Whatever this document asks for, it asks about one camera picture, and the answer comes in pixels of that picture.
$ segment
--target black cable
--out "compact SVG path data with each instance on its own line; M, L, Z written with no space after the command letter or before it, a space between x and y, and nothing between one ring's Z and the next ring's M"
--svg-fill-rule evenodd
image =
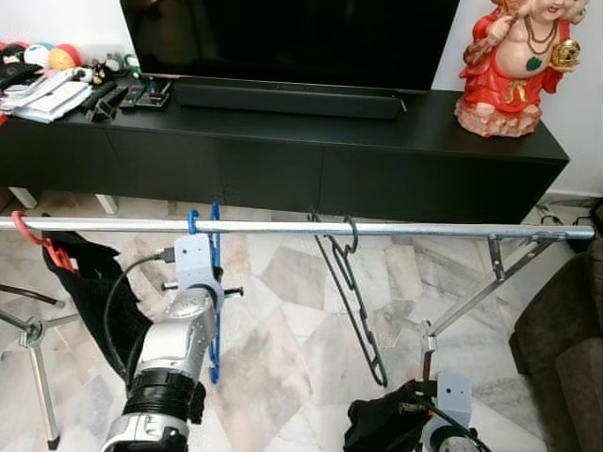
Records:
M480 440L480 438L478 438L477 434L472 433L468 428L462 426L454 418L448 416L445 412L443 412L439 408L436 408L430 401L426 400L423 397L419 397L418 395L415 395L415 398L416 398L416 400L418 400L418 402L420 404L424 405L425 407L427 407L431 411L435 412L442 419L444 419L445 421L449 422L450 424L452 424L453 426L455 426L456 428L458 428L467 438L469 438L471 441L473 441L475 444L477 444L478 447L482 451L484 451L484 452L492 452L490 450L490 448L486 444L484 444Z
M111 287L111 291L109 292L109 296L106 298L105 313L103 314L103 328L105 329L106 343L109 349L109 353L111 353L111 357L119 367L120 377L122 377L123 379L127 377L126 369L123 365L122 358L120 358L120 354L115 348L115 344L113 343L113 339L111 338L111 331L109 330L109 311L111 310L111 302L113 301L113 297L115 296L115 292L117 291L117 288L119 287L120 283L125 279L125 277L130 272L130 270L132 270L132 268L134 268L135 266L139 266L140 264L144 264L145 262L156 261L158 259L161 259L161 253L156 253L152 256L143 257L141 259L138 259L134 264L131 264L126 270L122 272L119 278L115 280L113 286Z
M38 292L34 292L33 290L22 289L21 287L12 287L11 285L0 284L0 292L7 292L8 294L15 295L23 295L24 297L29 297L31 299L37 299L39 301L43 301L44 303L58 304L59 306L64 305L64 302L59 299L51 299L50 297L46 297L43 294Z
M574 222L572 223L572 225L574 226L578 226L580 224L580 220L581 219L590 219L592 220L591 216L589 215L588 217L577 217Z
M147 335L147 331L137 337L136 342L132 346L130 353L128 354L128 362L125 365L125 389L130 391L132 386L132 380L134 379L134 372L136 370L136 358L142 351L142 342Z
M556 215L545 215L540 218L540 224L545 224L545 220L551 218L555 224L563 224L563 222Z

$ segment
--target remote control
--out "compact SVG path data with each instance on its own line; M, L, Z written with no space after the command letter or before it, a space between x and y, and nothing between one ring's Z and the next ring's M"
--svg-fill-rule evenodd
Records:
M172 81L168 81L166 86L160 91L151 92L150 90L140 96L137 106L149 106L154 108L161 108L170 99L170 93L168 92L171 88Z
M103 96L103 101L111 106L116 106L126 92L128 92L128 88L116 87Z
M92 110L96 106L98 100L105 97L105 95L112 91L115 87L117 87L117 83L113 81L106 82L104 85L95 89L92 94L80 104L79 107L84 111Z
M132 85L120 103L120 108L134 108L146 88L142 85Z

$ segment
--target paper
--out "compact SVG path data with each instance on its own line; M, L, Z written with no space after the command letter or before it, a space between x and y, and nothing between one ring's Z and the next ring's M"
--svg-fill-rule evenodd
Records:
M75 94L73 97L48 112L37 110L35 108L32 108L31 106L24 106L13 110L12 115L18 118L23 118L24 120L32 120L49 124L52 121L62 118L66 113L79 106L82 102L86 100L86 98L88 98L88 96L90 96L91 93L92 88L86 85L85 88L79 93Z
M49 92L45 96L40 97L40 99L28 104L27 106L29 108L33 108L34 110L50 113L52 110L58 108L87 87L88 83L84 82L66 82L54 91Z
M26 96L9 96L2 100L2 109L10 111L12 108L22 107L36 102L41 97L44 97L49 92L71 80L73 70L58 71L54 75L50 75L42 83L36 86L32 92L28 92Z

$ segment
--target television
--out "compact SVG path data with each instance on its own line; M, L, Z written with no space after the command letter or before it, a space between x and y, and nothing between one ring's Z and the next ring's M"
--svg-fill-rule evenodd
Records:
M203 77L205 88L213 79L222 89L230 80L280 91L275 82L427 90L458 3L122 0L122 9L146 74Z

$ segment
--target black fabric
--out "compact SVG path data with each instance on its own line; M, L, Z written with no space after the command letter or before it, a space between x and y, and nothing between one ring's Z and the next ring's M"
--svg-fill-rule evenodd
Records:
M415 404L417 383L409 381L396 392L375 400L356 400L348 409L351 427L346 432L346 452L413 452L430 419L427 412L400 413L401 403Z
M109 365L120 375L118 364L111 357L103 328L106 299L122 268L114 260L119 253L112 248L89 242L79 234L68 232L44 232L58 246L76 260L79 276L53 263L46 249L42 254L46 266L58 276L63 287L72 296L73 303L82 317L92 338L103 352ZM136 304L139 300L124 278L115 293L108 321L113 343L123 363L128 362L130 351L137 338L152 325Z

